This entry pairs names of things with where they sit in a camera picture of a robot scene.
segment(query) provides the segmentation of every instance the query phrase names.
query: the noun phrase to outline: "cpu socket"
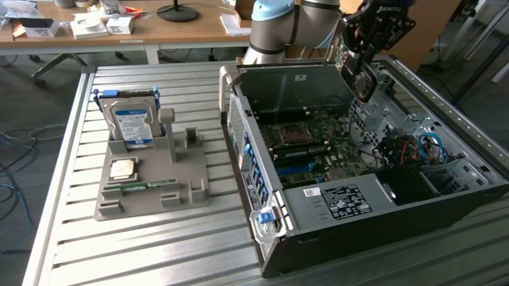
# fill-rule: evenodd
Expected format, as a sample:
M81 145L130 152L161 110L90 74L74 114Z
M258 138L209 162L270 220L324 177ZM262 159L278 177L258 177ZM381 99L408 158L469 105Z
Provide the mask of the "cpu socket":
M313 141L310 130L305 123L289 123L277 126L277 131L285 145L294 145Z

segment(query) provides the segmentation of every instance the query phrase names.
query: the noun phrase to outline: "metal slatted table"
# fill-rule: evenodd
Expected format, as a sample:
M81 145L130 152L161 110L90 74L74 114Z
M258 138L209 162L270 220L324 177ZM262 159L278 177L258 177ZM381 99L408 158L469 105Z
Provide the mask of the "metal slatted table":
M504 285L508 196L447 230L261 278L220 124L220 67L232 63L85 71L23 285ZM198 209L97 222L109 130L91 91L154 86L162 104L177 111L174 131L196 126L205 134L213 202Z

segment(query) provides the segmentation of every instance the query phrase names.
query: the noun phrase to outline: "drive bay cage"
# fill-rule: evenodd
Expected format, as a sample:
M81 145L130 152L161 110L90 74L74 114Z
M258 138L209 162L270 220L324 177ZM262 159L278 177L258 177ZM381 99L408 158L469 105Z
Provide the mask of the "drive bay cage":
M222 68L264 277L447 228L509 190L509 153L399 60L372 68L367 104L334 66Z

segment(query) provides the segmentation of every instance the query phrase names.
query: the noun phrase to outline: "blue cable on floor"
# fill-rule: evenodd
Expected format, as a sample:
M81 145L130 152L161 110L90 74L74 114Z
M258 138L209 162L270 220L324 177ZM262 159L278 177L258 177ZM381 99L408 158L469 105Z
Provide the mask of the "blue cable on floor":
M10 189L12 189L12 190L16 192L16 194L18 194L18 196L19 196L19 199L21 199L21 201L22 201L23 209L25 209L25 216L26 216L26 218L27 218L27 230L25 231L25 235L22 236L22 238L21 238L15 243L11 244L10 247L4 248L4 249L0 251L0 254L4 254L7 251L10 251L12 248L15 248L15 247L22 243L22 241L27 238L29 233L30 233L30 231L31 231L31 217L30 217L30 215L29 215L27 203L25 202L25 197L23 197L23 194L22 194L22 192L19 191L19 189L18 189L15 186L8 185L8 184L0 184L0 187L10 188Z
M14 174L14 173L16 173L16 172L19 172L19 171L22 171L33 162L34 162L34 160L35 160L35 157L37 157L37 155L38 155L38 150L37 150L37 148L34 148L33 146L29 146L29 145L18 145L18 144L14 144L14 143L11 143L10 141L7 141L7 140L4 140L4 139L2 139L0 138L0 142L3 142L4 144L7 144L8 146L12 146L12 147L19 147L19 148L29 148L30 150L31 150L31 152L33 152L33 157L31 157L31 159L29 160L29 162L26 162L26 164L21 167L21 168L18 168L16 170L14 170L14 171L11 171L11 172L2 172L3 174L0 174L0 177L6 177L7 175L11 175L11 174Z

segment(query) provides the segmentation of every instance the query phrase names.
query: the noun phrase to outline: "paper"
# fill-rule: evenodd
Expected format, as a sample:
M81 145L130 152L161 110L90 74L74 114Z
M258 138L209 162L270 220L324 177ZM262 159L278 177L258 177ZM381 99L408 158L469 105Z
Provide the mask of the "paper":
M246 36L252 34L252 28L241 28L234 15L221 14L221 22L230 36Z

